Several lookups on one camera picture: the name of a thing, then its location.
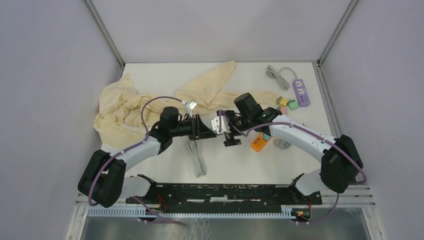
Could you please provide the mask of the orange power strip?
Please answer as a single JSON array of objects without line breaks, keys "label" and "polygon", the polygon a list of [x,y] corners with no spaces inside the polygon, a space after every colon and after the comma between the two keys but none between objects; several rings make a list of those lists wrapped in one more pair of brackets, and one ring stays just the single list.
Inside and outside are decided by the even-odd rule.
[{"label": "orange power strip", "polygon": [[265,141],[262,137],[262,133],[264,132],[261,132],[250,144],[251,149],[254,150],[256,153],[259,153],[272,139],[271,137],[269,141]]}]

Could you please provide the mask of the yellow plug adapter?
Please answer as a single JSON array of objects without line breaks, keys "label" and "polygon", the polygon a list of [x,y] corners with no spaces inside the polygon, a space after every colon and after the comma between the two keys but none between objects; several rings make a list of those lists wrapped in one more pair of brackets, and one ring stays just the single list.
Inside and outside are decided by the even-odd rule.
[{"label": "yellow plug adapter", "polygon": [[279,107],[286,107],[288,103],[289,103],[289,100],[285,97],[282,97],[282,96],[278,97],[275,100],[275,104]]}]

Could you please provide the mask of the green plug adapter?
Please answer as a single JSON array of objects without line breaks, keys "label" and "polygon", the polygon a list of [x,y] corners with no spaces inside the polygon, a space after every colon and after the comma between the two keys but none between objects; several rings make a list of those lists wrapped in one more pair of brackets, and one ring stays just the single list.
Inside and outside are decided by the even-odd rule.
[{"label": "green plug adapter", "polygon": [[299,108],[299,104],[298,104],[298,102],[297,102],[296,100],[291,99],[291,100],[289,100],[289,101],[288,101],[288,103],[287,103],[287,108],[288,108],[290,111],[294,111],[294,110],[297,110],[297,109]]}]

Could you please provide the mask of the purple power strip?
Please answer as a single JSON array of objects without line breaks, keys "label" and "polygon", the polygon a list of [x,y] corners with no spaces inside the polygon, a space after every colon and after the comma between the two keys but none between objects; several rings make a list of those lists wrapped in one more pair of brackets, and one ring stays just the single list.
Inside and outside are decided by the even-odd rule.
[{"label": "purple power strip", "polygon": [[306,108],[310,105],[310,98],[302,79],[295,79],[292,82],[293,91],[300,108]]}]

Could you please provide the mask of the pink plug adapter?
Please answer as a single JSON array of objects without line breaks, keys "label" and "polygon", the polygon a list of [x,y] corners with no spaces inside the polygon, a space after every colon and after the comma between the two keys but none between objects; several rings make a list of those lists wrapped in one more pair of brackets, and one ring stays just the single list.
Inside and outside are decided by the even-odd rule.
[{"label": "pink plug adapter", "polygon": [[278,106],[277,109],[283,114],[288,115],[288,108],[286,106]]}]

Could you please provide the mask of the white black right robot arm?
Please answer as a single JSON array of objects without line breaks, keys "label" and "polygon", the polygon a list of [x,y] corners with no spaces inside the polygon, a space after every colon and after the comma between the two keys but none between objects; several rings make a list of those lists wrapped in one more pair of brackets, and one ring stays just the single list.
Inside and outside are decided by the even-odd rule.
[{"label": "white black right robot arm", "polygon": [[238,112],[219,110],[211,120],[213,131],[225,136],[227,147],[241,144],[237,136],[255,131],[284,140],[305,151],[320,163],[320,169],[296,177],[289,189],[289,199],[302,204],[309,195],[322,190],[342,194],[350,185],[363,185],[368,178],[354,141],[347,135],[335,137],[313,131],[296,123],[281,111],[263,109],[250,93],[234,100]]}]

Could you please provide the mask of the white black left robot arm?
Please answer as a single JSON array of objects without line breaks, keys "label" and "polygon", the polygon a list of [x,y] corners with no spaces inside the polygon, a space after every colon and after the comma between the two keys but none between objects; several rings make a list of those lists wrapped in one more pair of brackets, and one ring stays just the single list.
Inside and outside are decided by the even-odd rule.
[{"label": "white black left robot arm", "polygon": [[195,141],[218,136],[198,114],[185,119],[179,116],[176,107],[165,107],[146,139],[116,153],[101,149],[95,151],[77,185],[78,191],[88,197],[88,204],[109,208],[118,199],[131,197],[139,197],[147,204],[154,202],[158,191],[151,186],[153,181],[145,176],[126,177],[126,172],[163,153],[175,137],[188,137]]}]

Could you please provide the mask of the cream yellow cloth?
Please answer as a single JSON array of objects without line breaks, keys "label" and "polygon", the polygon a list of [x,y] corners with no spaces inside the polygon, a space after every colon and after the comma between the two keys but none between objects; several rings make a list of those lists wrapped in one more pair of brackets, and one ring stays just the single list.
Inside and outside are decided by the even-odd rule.
[{"label": "cream yellow cloth", "polygon": [[235,107],[239,93],[224,91],[234,70],[235,61],[219,63],[179,87],[173,98],[158,98],[152,93],[139,93],[129,74],[107,85],[99,98],[99,111],[93,127],[101,142],[113,149],[123,149],[141,141],[146,128],[160,118],[163,108],[184,110],[183,101],[194,100],[194,113],[205,116],[222,108]]}]

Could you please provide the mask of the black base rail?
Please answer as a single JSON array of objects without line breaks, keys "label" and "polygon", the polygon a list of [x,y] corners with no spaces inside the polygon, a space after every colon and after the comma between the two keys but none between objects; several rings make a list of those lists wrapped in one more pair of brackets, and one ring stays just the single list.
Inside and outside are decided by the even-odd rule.
[{"label": "black base rail", "polygon": [[292,185],[162,183],[148,180],[150,188],[140,199],[160,205],[166,214],[280,213],[282,206],[322,205],[319,191],[302,195]]}]

